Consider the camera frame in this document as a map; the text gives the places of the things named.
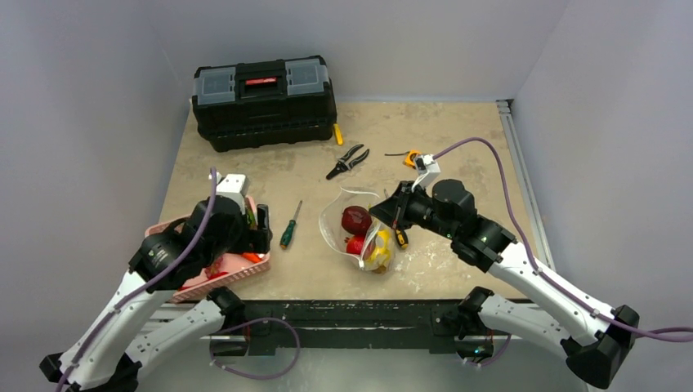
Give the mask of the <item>dark red toy pepper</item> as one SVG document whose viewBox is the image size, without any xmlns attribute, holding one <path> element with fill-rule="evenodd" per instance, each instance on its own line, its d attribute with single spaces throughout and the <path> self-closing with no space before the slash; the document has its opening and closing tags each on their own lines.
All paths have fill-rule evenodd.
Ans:
<svg viewBox="0 0 693 392">
<path fill-rule="evenodd" d="M 361 206 L 349 206 L 342 211 L 341 227 L 349 234 L 365 236 L 373 219 Z"/>
</svg>

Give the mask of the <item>yellow toy banana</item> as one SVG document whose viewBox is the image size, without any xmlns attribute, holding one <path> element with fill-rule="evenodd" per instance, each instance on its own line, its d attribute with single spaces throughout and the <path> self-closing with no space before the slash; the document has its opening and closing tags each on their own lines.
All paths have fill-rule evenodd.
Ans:
<svg viewBox="0 0 693 392">
<path fill-rule="evenodd" d="M 396 244 L 393 235 L 388 229 L 380 229 L 364 243 L 363 269 L 375 274 L 384 274 L 389 270 L 395 253 Z"/>
</svg>

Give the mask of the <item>clear zip top bag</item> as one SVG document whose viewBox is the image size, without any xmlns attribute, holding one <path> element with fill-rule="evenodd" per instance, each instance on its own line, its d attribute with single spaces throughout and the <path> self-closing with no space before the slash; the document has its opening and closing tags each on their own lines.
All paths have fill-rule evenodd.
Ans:
<svg viewBox="0 0 693 392">
<path fill-rule="evenodd" d="M 359 270 L 374 274 L 386 273 L 397 251 L 392 231 L 369 214 L 382 200 L 370 189 L 342 187 L 319 216 L 325 242 Z"/>
</svg>

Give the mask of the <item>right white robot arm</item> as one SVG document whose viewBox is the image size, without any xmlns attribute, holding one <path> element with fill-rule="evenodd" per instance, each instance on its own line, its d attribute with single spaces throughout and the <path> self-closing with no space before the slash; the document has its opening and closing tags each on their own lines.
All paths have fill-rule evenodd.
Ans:
<svg viewBox="0 0 693 392">
<path fill-rule="evenodd" d="M 503 331 L 555 346 L 567 367 L 582 381 L 607 389 L 632 350 L 639 314 L 628 305 L 614 307 L 581 291 L 529 254 L 528 248 L 499 223 L 480 215 L 460 180 L 441 180 L 430 193 L 403 181 L 369 214 L 397 229 L 414 225 L 450 241 L 452 252 L 484 273 L 510 284 L 537 306 Z"/>
</svg>

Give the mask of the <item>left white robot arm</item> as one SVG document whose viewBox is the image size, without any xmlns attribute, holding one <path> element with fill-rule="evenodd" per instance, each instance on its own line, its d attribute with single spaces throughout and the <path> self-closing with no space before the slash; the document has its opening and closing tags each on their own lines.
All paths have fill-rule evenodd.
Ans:
<svg viewBox="0 0 693 392">
<path fill-rule="evenodd" d="M 143 240 L 94 323 L 68 350 L 47 355 L 39 364 L 42 374 L 59 391 L 134 391 L 193 341 L 237 332 L 247 321 L 245 304 L 226 287 L 212 289 L 192 310 L 147 335 L 141 329 L 214 261 L 227 253 L 265 254 L 271 239 L 267 205 L 251 209 L 221 195 L 199 202 L 190 216 Z"/>
</svg>

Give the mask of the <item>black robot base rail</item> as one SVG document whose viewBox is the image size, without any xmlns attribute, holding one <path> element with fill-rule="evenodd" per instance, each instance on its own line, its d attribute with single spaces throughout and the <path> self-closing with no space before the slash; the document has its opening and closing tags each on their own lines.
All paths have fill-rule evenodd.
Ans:
<svg viewBox="0 0 693 392">
<path fill-rule="evenodd" d="M 220 357 L 270 356 L 278 349 L 426 350 L 482 361 L 506 336 L 459 300 L 247 301 L 253 325 L 212 338 Z"/>
</svg>

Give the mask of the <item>pink toy grape bunch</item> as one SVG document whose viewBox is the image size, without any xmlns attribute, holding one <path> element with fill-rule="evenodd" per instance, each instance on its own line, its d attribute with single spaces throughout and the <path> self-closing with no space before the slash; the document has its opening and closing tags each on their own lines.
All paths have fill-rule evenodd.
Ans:
<svg viewBox="0 0 693 392">
<path fill-rule="evenodd" d="M 228 272 L 226 271 L 226 263 L 222 258 L 215 260 L 209 267 L 207 267 L 204 270 L 204 272 L 206 278 L 209 280 L 216 279 L 228 274 Z"/>
</svg>

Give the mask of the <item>red toy apple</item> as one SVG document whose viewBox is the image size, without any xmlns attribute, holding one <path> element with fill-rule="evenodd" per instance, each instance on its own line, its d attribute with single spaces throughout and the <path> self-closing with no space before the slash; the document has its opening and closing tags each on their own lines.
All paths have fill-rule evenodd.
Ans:
<svg viewBox="0 0 693 392">
<path fill-rule="evenodd" d="M 365 243 L 365 236 L 354 235 L 352 237 L 349 237 L 346 240 L 345 252 L 347 254 L 359 256 L 364 249 L 364 243 Z"/>
</svg>

